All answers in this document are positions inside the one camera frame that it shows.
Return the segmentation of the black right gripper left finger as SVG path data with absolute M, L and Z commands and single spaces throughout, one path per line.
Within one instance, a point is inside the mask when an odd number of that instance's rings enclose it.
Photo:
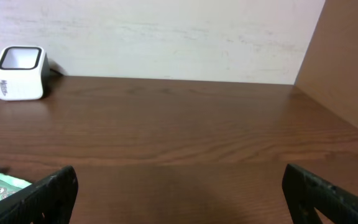
M 78 179 L 66 166 L 0 200 L 0 223 L 69 223 Z

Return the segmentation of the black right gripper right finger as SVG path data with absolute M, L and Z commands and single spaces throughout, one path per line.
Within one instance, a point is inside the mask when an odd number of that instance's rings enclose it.
M 287 164 L 282 190 L 293 223 L 321 223 L 320 211 L 333 223 L 358 224 L 356 195 L 296 164 Z

